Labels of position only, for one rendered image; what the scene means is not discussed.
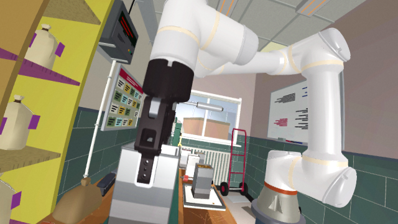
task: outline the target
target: whiteboard marker tray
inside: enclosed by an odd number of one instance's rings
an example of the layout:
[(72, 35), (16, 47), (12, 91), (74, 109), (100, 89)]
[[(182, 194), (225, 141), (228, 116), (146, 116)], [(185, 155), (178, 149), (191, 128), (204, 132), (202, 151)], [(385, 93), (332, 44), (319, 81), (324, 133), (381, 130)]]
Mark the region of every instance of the whiteboard marker tray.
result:
[(220, 196), (216, 192), (217, 190), (215, 187), (211, 187), (209, 199), (193, 198), (191, 188), (192, 184), (183, 184), (183, 197), (184, 197), (185, 208), (196, 208), (196, 209), (217, 210), (217, 211), (226, 210), (224, 201), (220, 198)]

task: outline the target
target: window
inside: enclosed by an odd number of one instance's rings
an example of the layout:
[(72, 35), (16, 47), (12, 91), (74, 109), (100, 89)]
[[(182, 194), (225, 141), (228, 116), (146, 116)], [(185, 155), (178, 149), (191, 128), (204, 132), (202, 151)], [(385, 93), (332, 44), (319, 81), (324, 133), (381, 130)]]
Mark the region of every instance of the window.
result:
[[(183, 138), (230, 145), (232, 130), (239, 126), (242, 99), (192, 90), (189, 102), (222, 106), (223, 111), (216, 112), (184, 103), (178, 104), (175, 116), (182, 122)], [(234, 145), (237, 136), (238, 132), (235, 131)]]

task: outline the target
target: gray floor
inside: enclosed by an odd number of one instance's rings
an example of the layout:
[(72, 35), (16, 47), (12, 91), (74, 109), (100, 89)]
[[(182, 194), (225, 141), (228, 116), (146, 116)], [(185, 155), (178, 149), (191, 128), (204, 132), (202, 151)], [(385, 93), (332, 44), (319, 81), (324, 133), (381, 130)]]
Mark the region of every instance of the gray floor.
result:
[[(239, 192), (230, 192), (228, 196), (238, 196), (241, 195)], [(250, 202), (239, 202), (233, 203), (228, 196), (221, 196), (235, 218), (237, 224), (254, 224), (256, 218), (251, 212)]]

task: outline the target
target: yellow shelf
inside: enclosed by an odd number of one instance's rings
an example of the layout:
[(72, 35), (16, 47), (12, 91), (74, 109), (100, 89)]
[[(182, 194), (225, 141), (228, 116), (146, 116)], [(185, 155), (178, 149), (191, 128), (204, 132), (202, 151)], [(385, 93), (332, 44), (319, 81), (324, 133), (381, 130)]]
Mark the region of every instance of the yellow shelf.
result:
[(21, 150), (0, 149), (0, 173), (61, 157), (60, 153), (26, 146)]
[(50, 0), (43, 16), (95, 25), (101, 24), (85, 0)]

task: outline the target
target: white radiator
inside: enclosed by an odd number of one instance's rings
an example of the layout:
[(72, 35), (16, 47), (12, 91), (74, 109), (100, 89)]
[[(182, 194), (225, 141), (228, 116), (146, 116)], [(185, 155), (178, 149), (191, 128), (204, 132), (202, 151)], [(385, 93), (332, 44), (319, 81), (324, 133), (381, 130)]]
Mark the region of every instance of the white radiator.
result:
[(218, 152), (208, 149), (199, 149), (195, 147), (182, 146), (184, 149), (191, 149), (192, 153), (205, 153), (205, 164), (209, 164), (214, 168), (213, 182), (215, 185), (220, 185), (222, 182), (228, 183), (228, 171), (230, 162), (230, 152)]

